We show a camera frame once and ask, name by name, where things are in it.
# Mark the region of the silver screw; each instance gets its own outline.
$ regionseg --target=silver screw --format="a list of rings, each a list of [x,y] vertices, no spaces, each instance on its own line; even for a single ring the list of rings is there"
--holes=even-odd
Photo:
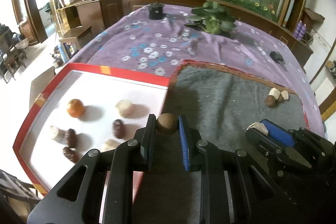
[[[243,150],[243,149],[239,149],[239,150],[237,150],[237,155],[238,155],[239,157],[245,157],[245,156],[247,155],[247,153],[246,153],[245,150]]]
[[[207,146],[208,145],[208,142],[206,140],[199,140],[197,143],[198,143],[199,146]]]
[[[132,139],[132,140],[129,140],[129,141],[127,142],[127,144],[128,144],[129,146],[136,146],[136,145],[138,144],[138,141]]]
[[[88,155],[89,157],[95,157],[98,155],[98,150],[97,149],[91,149],[89,152],[88,152]]]

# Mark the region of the black pot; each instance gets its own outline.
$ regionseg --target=black pot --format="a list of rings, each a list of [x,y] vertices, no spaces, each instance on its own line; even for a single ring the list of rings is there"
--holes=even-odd
[[[149,19],[159,20],[163,19],[163,7],[162,3],[151,3],[148,5]]]

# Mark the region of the floral tablecloth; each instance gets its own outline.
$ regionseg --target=floral tablecloth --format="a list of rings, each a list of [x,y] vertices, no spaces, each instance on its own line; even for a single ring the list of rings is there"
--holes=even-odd
[[[189,7],[166,5],[166,17],[154,21],[143,7],[102,32],[70,61],[166,77],[184,59],[224,64],[293,89],[300,96],[310,130],[324,136],[309,81],[283,42],[240,21],[230,38],[197,31],[184,26],[190,11]],[[282,54],[283,65],[269,57],[271,51]]]

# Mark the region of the white floor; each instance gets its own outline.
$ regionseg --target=white floor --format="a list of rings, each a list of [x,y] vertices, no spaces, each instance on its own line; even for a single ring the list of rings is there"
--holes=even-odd
[[[14,152],[13,143],[23,120],[29,111],[30,85],[33,79],[53,65],[50,53],[55,46],[56,33],[45,42],[26,49],[24,60],[26,69],[22,66],[6,84],[0,79],[0,169],[16,176],[22,181],[30,182],[21,168]]]

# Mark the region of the blue flower print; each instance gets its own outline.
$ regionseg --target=blue flower print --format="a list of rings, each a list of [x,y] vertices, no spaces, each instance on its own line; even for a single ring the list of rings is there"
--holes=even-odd
[[[253,63],[251,59],[246,59],[245,62],[248,66],[251,66]]]
[[[138,52],[132,52],[131,53],[131,56],[133,56],[133,57],[137,57],[137,56],[139,56],[140,54],[138,53]]]
[[[155,67],[158,63],[156,61],[152,61],[149,63],[150,67]]]
[[[161,56],[159,59],[158,59],[158,61],[159,62],[165,62],[167,60],[167,58],[165,57],[165,56]]]

